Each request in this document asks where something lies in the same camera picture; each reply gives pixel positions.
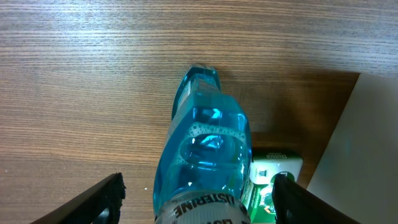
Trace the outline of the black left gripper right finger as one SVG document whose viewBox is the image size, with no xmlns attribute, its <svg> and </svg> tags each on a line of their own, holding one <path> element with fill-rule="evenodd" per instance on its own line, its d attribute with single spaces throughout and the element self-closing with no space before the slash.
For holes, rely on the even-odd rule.
<svg viewBox="0 0 398 224">
<path fill-rule="evenodd" d="M 272 201 L 276 224 L 359 224 L 282 174 L 275 176 Z"/>
</svg>

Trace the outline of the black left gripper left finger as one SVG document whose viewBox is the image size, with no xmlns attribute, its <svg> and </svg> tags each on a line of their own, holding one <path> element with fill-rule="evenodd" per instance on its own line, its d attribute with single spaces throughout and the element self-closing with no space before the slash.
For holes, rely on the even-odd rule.
<svg viewBox="0 0 398 224">
<path fill-rule="evenodd" d="M 118 172 L 32 224 L 118 224 L 125 198 L 123 175 Z"/>
</svg>

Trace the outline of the green Dettol soap pack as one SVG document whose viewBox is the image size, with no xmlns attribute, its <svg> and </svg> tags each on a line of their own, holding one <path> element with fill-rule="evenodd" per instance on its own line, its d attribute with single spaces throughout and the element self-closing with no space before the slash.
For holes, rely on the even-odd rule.
<svg viewBox="0 0 398 224">
<path fill-rule="evenodd" d="M 253 152 L 249 180 L 241 199 L 252 223 L 275 223 L 276 212 L 272 201 L 275 176 L 282 174 L 296 182 L 302 164 L 302 157 L 289 150 Z"/>
</svg>

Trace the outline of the blue Listerine mouthwash bottle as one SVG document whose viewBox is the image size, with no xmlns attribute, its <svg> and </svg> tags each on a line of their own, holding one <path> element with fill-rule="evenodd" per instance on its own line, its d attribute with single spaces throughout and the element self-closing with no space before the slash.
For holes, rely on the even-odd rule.
<svg viewBox="0 0 398 224">
<path fill-rule="evenodd" d="M 252 159 L 248 117 L 213 68 L 180 82 L 154 181 L 156 223 L 249 223 L 241 202 Z"/>
</svg>

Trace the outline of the white square box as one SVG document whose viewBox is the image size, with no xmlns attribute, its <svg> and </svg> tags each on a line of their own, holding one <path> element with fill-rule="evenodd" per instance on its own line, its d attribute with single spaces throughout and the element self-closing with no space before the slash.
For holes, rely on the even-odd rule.
<svg viewBox="0 0 398 224">
<path fill-rule="evenodd" d="M 361 74 L 307 187 L 360 223 L 397 223 L 397 79 Z"/>
</svg>

